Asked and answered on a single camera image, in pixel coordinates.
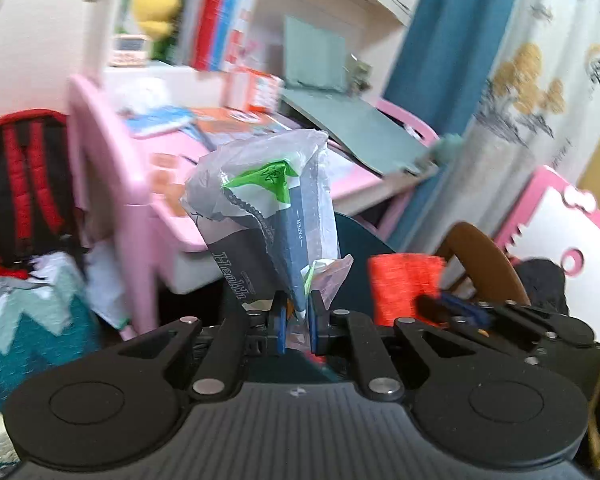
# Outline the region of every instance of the red backpack strap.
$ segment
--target red backpack strap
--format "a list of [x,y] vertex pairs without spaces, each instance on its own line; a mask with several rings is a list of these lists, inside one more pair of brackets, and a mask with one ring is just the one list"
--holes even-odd
[[38,200],[38,205],[40,206],[46,224],[51,231],[57,235],[60,232],[64,221],[56,207],[56,202],[54,201],[54,196],[49,187],[46,175],[45,137],[42,120],[31,121],[29,135],[27,158],[29,159],[33,191],[36,194],[36,199]]
[[29,199],[27,169],[13,123],[3,126],[2,138],[4,141],[4,156],[7,161],[9,183],[11,184],[11,199],[13,200],[16,227],[16,247],[19,247],[23,240],[31,238],[32,231],[31,200]]

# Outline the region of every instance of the blue book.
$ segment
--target blue book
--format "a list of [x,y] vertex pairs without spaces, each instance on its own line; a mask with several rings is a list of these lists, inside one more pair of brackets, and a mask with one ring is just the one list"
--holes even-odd
[[232,24],[236,1],[224,0],[222,2],[220,13],[218,14],[218,25],[216,27],[214,42],[209,52],[209,70],[220,70],[222,57],[224,56],[224,46]]

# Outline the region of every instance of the silver bolt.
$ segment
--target silver bolt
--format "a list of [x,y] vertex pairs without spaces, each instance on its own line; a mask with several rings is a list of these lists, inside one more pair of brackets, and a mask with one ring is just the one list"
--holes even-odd
[[198,379],[193,383],[193,391],[200,395],[215,395],[224,390],[224,383],[220,379]]
[[376,377],[369,381],[369,389],[376,394],[391,395],[400,389],[400,383],[391,377]]

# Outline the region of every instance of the pink circle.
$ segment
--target pink circle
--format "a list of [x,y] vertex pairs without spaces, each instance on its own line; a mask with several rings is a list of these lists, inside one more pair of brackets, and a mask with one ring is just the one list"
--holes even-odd
[[576,276],[584,267],[584,256],[578,249],[565,251],[560,259],[560,266],[565,276]]

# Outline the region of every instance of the hello kitty board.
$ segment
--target hello kitty board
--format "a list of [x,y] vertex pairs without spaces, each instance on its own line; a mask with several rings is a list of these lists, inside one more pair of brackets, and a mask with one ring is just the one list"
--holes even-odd
[[543,166],[494,241],[510,257],[560,266],[570,315],[592,327],[600,342],[600,210],[591,193]]

